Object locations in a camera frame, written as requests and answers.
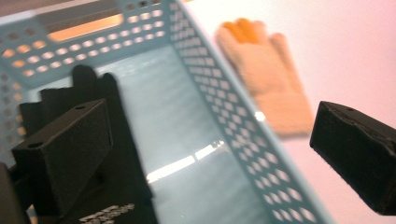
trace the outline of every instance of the white table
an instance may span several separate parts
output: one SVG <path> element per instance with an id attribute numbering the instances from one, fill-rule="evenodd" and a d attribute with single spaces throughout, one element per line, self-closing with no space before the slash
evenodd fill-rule
<path id="1" fill-rule="evenodd" d="M 396 1 L 194 0 L 187 4 L 213 39 L 223 21 L 264 21 L 289 39 L 312 111 L 319 101 L 348 105 L 396 127 Z M 283 141 L 337 223 L 396 223 L 368 208 L 312 149 Z"/>

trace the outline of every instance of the orange glove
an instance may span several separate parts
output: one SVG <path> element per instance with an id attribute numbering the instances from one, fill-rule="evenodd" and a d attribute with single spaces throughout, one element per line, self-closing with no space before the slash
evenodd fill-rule
<path id="1" fill-rule="evenodd" d="M 313 116 L 285 36 L 268 35 L 260 21 L 225 22 L 216 38 L 274 131 L 311 133 Z"/>

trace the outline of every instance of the screw hole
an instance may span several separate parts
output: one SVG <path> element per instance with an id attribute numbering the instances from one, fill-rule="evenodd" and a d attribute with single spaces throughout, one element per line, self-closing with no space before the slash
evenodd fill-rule
<path id="1" fill-rule="evenodd" d="M 43 142 L 33 143 L 33 144 L 30 144 L 30 145 L 27 146 L 27 147 L 29 147 L 29 148 L 35 148 L 35 147 L 40 147 L 41 145 L 43 145 Z"/>

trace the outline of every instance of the basket bottom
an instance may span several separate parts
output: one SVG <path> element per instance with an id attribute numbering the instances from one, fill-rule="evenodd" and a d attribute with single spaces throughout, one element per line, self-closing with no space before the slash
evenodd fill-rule
<path id="1" fill-rule="evenodd" d="M 119 82 L 161 223 L 254 224 L 269 220 L 200 92 L 165 46 L 96 68 Z M 47 87 L 69 86 L 66 78 Z"/>

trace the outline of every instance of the light blue basket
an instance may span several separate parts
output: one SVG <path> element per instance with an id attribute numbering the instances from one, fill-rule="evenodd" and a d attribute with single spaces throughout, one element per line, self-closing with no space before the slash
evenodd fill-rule
<path id="1" fill-rule="evenodd" d="M 54 23 L 118 10 L 63 42 Z M 161 223 L 332 223 L 231 67 L 179 1 L 75 1 L 0 18 L 0 159 L 23 139 L 18 104 L 70 86 L 76 64 L 116 75 Z"/>

